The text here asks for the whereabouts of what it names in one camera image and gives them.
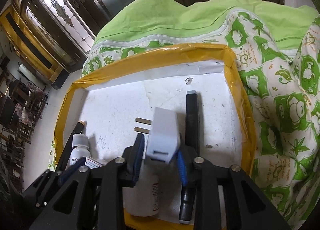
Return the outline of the white bottle red label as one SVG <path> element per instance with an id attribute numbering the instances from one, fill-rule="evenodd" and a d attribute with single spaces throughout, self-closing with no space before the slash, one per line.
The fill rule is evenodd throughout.
<path id="1" fill-rule="evenodd" d="M 149 217 L 159 212 L 159 177 L 150 165 L 142 163 L 133 188 L 123 188 L 124 208 L 133 216 Z"/>

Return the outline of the white pink medicine box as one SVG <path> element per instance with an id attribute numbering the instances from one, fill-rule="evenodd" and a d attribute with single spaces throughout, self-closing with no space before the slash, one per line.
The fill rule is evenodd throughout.
<path id="1" fill-rule="evenodd" d="M 100 168 L 102 166 L 105 166 L 107 164 L 107 161 L 104 159 L 95 159 L 92 157 L 86 157 L 85 160 L 85 166 L 89 167 L 90 169 Z"/>

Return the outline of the dark wooden furniture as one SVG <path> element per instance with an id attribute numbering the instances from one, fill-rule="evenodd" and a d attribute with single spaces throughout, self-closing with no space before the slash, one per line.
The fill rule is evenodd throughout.
<path id="1" fill-rule="evenodd" d="M 9 179 L 23 190 L 25 145 L 31 143 L 35 125 L 41 119 L 48 95 L 32 81 L 26 84 L 8 71 L 9 58 L 1 56 L 1 158 Z"/>

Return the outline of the gold framed cabinet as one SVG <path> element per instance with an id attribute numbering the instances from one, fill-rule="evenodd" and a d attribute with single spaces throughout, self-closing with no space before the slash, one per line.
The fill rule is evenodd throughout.
<path id="1" fill-rule="evenodd" d="M 1 27 L 30 71 L 52 88 L 59 90 L 68 78 L 69 72 L 34 36 L 13 6 L 7 7 L 1 13 Z"/>

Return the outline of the green patterned quilt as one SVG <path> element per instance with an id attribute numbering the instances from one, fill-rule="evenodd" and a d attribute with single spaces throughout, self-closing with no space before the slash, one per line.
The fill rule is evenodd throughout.
<path id="1" fill-rule="evenodd" d="M 82 76 L 106 78 L 127 58 L 177 44 L 221 45 L 253 114 L 253 180 L 292 229 L 319 201 L 319 14 L 263 0 L 135 0 L 97 35 Z"/>

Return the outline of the black marker yellow caps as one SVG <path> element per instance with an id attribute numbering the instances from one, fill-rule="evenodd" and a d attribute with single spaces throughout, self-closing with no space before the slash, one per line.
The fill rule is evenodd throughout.
<path id="1" fill-rule="evenodd" d="M 57 162 L 57 166 L 55 171 L 64 171 L 66 169 L 66 166 L 68 164 L 71 152 L 72 152 L 72 142 L 73 142 L 73 136 L 75 134 L 79 134 L 83 131 L 85 126 L 85 123 L 83 121 L 78 121 L 75 128 L 71 132 L 71 135 L 69 136 L 67 143 L 65 147 L 63 148 L 63 152 Z"/>

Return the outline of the black marker in tray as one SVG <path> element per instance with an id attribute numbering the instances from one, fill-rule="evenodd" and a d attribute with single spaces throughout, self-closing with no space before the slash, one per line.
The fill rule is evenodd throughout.
<path id="1" fill-rule="evenodd" d="M 182 184 L 179 222 L 189 224 L 196 197 L 196 173 L 193 160 L 200 153 L 200 117 L 196 91 L 186 93 L 185 139 L 177 153 L 177 168 Z"/>

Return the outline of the white USB wall charger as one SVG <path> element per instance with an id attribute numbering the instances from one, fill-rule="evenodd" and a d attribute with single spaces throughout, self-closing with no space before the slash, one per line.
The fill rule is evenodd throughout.
<path id="1" fill-rule="evenodd" d="M 135 122 L 150 127 L 135 127 L 136 132 L 148 135 L 145 160 L 170 164 L 181 144 L 176 112 L 157 107 L 152 120 L 137 117 Z"/>

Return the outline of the white foam tray yellow tape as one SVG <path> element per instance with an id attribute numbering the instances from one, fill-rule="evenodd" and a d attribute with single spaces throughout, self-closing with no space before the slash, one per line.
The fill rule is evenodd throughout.
<path id="1" fill-rule="evenodd" d="M 251 173 L 257 136 L 251 105 L 236 66 L 222 44 L 179 44 L 114 61 L 75 81 L 54 130 L 60 158 L 78 121 L 84 121 L 93 158 L 111 161 L 135 138 L 136 118 L 155 108 L 173 110 L 185 131 L 185 95 L 197 91 L 200 154 L 212 164 L 237 164 Z"/>

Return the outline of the white bottle green label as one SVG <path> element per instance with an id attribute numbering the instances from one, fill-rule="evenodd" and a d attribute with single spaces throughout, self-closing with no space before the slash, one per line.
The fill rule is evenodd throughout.
<path id="1" fill-rule="evenodd" d="M 72 152 L 69 157 L 67 168 L 83 157 L 91 157 L 88 136 L 81 133 L 74 134 L 72 138 Z"/>

